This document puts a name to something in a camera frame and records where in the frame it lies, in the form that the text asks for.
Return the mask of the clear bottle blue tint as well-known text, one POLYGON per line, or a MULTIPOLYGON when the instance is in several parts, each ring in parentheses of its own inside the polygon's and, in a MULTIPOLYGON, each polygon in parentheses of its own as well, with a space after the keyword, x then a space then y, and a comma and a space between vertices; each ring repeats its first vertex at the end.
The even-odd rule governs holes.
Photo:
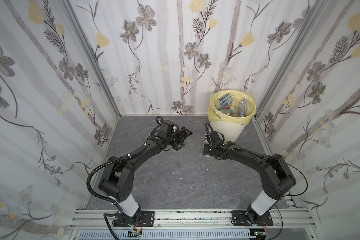
POLYGON ((238 102, 238 117, 243 118, 247 114, 248 103, 246 99, 242 99, 238 102))

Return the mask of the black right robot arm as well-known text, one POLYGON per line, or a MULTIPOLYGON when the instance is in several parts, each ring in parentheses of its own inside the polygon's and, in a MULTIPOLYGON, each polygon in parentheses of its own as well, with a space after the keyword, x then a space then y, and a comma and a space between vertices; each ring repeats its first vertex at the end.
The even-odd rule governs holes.
POLYGON ((205 138, 204 155, 213 156, 217 160, 236 161, 260 175, 262 191, 237 220, 244 226, 256 226, 264 222, 271 208, 296 185, 289 165, 278 154, 262 155, 234 142, 224 142, 216 131, 207 133, 205 138))

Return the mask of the blue label clear bottle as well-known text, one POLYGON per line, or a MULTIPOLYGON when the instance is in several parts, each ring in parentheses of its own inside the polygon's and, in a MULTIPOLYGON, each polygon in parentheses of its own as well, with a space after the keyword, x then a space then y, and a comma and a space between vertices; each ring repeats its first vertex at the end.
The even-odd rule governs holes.
POLYGON ((224 96, 216 100, 215 107, 218 110, 221 110, 229 106, 233 101, 234 101, 234 97, 231 94, 225 94, 224 96))

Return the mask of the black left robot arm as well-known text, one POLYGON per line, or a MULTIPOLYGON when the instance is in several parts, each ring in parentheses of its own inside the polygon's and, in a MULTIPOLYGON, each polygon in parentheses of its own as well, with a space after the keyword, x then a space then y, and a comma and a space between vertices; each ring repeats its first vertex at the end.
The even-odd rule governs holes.
POLYGON ((116 214, 105 214, 105 219, 115 217, 129 226, 139 225, 142 209, 132 195, 136 170, 151 157, 167 152, 167 146, 179 151, 185 146, 186 138, 193 134, 161 116, 156 117, 156 122, 158 125, 143 140, 143 145, 122 157, 110 157, 89 173, 86 181, 89 193, 119 210, 116 214))

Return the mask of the clear bottle white cap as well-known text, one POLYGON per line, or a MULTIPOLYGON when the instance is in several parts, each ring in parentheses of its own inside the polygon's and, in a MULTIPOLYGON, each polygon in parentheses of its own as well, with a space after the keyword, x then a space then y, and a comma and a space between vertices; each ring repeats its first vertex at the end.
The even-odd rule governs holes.
POLYGON ((227 106, 221 110, 221 112, 229 117, 236 117, 237 111, 233 106, 227 106))

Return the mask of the clear bottle white green label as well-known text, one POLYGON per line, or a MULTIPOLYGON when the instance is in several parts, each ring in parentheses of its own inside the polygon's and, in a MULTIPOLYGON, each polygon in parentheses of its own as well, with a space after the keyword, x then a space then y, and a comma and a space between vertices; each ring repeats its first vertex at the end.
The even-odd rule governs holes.
POLYGON ((211 137, 208 134, 205 135, 205 144, 212 145, 211 137))

